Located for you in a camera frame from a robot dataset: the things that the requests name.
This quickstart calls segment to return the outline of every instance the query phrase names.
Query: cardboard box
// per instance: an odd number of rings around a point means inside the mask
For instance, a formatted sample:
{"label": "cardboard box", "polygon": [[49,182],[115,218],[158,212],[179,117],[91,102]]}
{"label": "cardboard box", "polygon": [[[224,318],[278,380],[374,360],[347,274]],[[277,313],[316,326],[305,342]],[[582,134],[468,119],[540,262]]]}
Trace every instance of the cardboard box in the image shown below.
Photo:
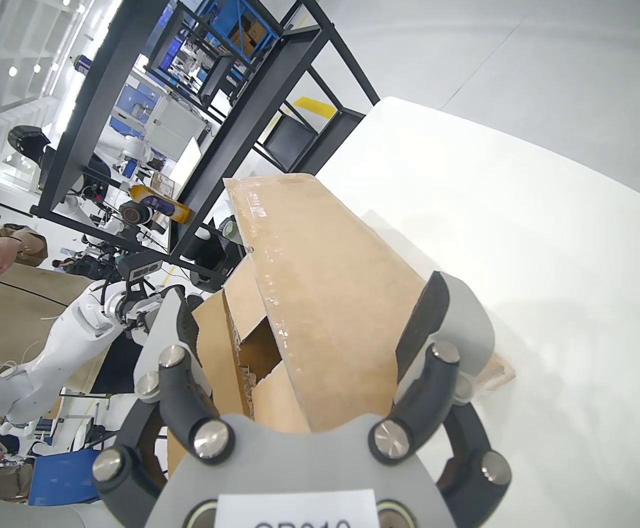
{"label": "cardboard box", "polygon": [[251,26],[247,31],[247,35],[253,41],[255,45],[258,45],[262,40],[262,37],[267,33],[267,29],[257,20],[252,22]]}
{"label": "cardboard box", "polygon": [[[386,415],[425,280],[313,176],[225,185],[248,256],[194,311],[218,411],[299,433]],[[184,451],[168,451],[171,472]]]}
{"label": "cardboard box", "polygon": [[158,191],[163,196],[166,196],[167,198],[173,198],[175,182],[164,174],[159,173],[157,170],[154,171],[153,176],[151,176],[151,183],[149,186],[154,191]]}
{"label": "cardboard box", "polygon": [[[240,44],[240,35],[242,35],[242,44]],[[251,44],[251,38],[245,31],[236,30],[229,38],[238,49],[244,51],[245,55],[250,56],[253,53],[255,48],[253,44]]]}

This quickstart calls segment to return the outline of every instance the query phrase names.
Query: metal screw cap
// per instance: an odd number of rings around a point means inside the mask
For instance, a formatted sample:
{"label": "metal screw cap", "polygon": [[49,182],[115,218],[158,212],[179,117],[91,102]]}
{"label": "metal screw cap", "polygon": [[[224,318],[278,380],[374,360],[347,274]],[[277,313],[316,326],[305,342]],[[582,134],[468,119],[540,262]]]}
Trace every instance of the metal screw cap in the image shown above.
{"label": "metal screw cap", "polygon": [[489,482],[504,486],[511,481],[511,468],[498,452],[488,451],[482,457],[482,473]]}
{"label": "metal screw cap", "polygon": [[93,461],[93,476],[98,482],[114,478],[122,467],[122,455],[115,449],[105,449]]}
{"label": "metal screw cap", "polygon": [[431,350],[434,356],[445,363],[458,363],[460,361],[458,349],[449,341],[437,341],[433,344]]}
{"label": "metal screw cap", "polygon": [[394,509],[384,509],[378,512],[380,528],[410,528],[409,521]]}
{"label": "metal screw cap", "polygon": [[200,458],[218,456],[229,442],[229,428],[220,420],[202,424],[193,439],[193,448]]}
{"label": "metal screw cap", "polygon": [[186,349],[180,345],[168,346],[160,353],[159,363],[163,367],[173,367],[182,361],[186,353]]}
{"label": "metal screw cap", "polygon": [[392,460],[402,458],[409,452],[409,437],[393,420],[380,422],[373,432],[373,440],[379,452]]}
{"label": "metal screw cap", "polygon": [[140,396],[151,396],[157,389],[160,378],[155,371],[147,372],[136,382],[136,392]]}
{"label": "metal screw cap", "polygon": [[198,506],[191,514],[186,528],[211,528],[216,523],[218,501],[212,500]]}

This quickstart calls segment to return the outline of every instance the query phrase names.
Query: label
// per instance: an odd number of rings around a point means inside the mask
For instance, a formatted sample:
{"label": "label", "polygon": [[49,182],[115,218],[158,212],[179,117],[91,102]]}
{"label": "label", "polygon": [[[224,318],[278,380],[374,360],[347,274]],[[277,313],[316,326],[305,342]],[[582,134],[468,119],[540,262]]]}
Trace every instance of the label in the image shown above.
{"label": "label", "polygon": [[220,495],[216,528],[380,528],[373,490]]}
{"label": "label", "polygon": [[157,196],[145,196],[140,200],[140,204],[151,207],[154,211],[164,214],[165,216],[171,216],[175,213],[175,205]]}

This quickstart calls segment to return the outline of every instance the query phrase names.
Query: person's arm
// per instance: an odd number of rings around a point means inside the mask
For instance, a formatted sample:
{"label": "person's arm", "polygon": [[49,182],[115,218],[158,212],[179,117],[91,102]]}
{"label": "person's arm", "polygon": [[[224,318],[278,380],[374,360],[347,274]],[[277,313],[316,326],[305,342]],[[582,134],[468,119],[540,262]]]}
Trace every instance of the person's arm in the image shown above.
{"label": "person's arm", "polygon": [[36,234],[31,229],[20,229],[11,234],[11,238],[18,239],[24,245],[25,255],[37,255],[47,249],[47,242],[44,237]]}
{"label": "person's arm", "polygon": [[0,238],[0,275],[12,266],[22,250],[24,243],[21,240],[12,237]]}
{"label": "person's arm", "polygon": [[37,267],[47,258],[47,240],[29,228],[2,230],[0,237],[0,275],[18,261]]}

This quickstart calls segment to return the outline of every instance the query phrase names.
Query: white floor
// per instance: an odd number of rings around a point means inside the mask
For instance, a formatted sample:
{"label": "white floor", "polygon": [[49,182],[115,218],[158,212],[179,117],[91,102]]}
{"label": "white floor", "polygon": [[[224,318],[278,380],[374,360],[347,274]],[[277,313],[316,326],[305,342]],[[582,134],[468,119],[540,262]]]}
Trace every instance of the white floor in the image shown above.
{"label": "white floor", "polygon": [[[640,190],[637,0],[320,3],[381,97],[442,109]],[[282,0],[265,4],[283,12]],[[334,51],[314,65],[343,104],[370,108]]]}

